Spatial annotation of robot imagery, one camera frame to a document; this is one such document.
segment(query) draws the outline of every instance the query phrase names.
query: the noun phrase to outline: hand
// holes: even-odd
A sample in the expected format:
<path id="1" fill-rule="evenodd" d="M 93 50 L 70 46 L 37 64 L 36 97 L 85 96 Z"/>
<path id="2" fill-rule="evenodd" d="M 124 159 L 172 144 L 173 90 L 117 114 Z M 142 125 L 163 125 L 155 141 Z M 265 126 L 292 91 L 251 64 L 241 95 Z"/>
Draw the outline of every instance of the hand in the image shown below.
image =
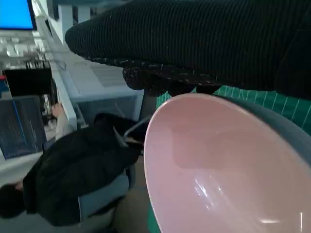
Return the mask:
<path id="1" fill-rule="evenodd" d="M 60 103 L 52 106 L 52 114 L 54 117 L 59 118 L 60 115 L 64 114 L 64 108 Z"/>

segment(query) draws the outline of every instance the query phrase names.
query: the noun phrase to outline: floor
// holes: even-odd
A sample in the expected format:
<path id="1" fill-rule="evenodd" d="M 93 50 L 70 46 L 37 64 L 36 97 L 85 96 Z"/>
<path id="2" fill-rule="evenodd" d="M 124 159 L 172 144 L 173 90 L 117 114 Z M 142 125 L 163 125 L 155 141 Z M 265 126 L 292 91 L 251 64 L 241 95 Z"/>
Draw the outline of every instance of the floor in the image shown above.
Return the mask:
<path id="1" fill-rule="evenodd" d="M 156 98 L 144 97 L 141 118 L 156 110 Z M 146 187 L 143 157 L 136 163 L 136 185 L 117 208 L 114 225 L 118 233 L 148 233 L 149 196 Z"/>

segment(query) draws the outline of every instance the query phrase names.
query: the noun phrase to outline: black hair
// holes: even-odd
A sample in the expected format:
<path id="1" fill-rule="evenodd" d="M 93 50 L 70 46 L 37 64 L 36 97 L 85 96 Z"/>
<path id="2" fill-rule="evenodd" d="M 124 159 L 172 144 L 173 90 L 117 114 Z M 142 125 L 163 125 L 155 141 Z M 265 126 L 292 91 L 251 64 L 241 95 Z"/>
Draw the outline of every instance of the black hair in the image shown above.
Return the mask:
<path id="1" fill-rule="evenodd" d="M 0 217 L 13 218 L 25 211 L 23 192 L 16 184 L 6 184 L 0 188 Z"/>

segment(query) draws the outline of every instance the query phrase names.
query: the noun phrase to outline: person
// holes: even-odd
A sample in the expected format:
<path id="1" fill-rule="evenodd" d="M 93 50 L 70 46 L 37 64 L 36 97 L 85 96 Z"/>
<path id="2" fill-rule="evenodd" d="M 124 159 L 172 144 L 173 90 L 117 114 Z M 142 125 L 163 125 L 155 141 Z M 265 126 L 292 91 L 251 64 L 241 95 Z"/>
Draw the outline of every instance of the person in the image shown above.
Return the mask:
<path id="1" fill-rule="evenodd" d="M 123 134 L 134 121 L 99 114 L 93 126 L 74 132 L 61 104 L 52 107 L 52 114 L 57 118 L 56 142 L 23 180 L 0 188 L 1 218 L 27 211 L 39 213 L 54 226 L 78 223 L 78 198 L 108 185 L 138 159 L 146 124 L 127 138 L 130 146 L 123 148 L 113 127 Z"/>

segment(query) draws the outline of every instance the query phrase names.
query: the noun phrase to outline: pink bowl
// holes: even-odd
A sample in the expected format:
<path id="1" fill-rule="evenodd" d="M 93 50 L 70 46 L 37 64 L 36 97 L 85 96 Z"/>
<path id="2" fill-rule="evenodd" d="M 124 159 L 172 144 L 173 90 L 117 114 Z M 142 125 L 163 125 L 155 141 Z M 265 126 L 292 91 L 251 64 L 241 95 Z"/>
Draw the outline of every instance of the pink bowl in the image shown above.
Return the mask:
<path id="1" fill-rule="evenodd" d="M 162 233 L 311 232 L 311 137 L 270 110 L 172 98 L 152 117 L 144 154 Z"/>

